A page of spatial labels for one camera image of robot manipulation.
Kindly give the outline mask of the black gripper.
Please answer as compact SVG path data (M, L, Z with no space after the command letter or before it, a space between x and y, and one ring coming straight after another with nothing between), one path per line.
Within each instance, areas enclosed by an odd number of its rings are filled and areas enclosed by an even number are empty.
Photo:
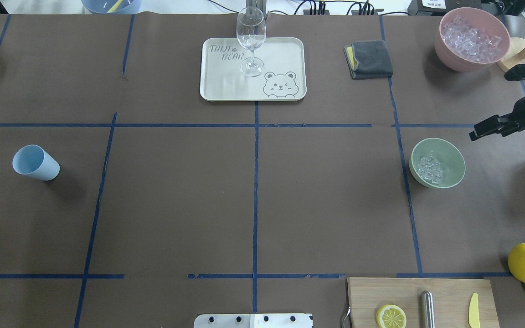
M471 141L477 141L493 133L508 136L514 132L525 130L525 97L517 101L513 107L513 111L502 116L501 120L500 116L493 115L475 124L474 130L469 133L469 139L471 139Z

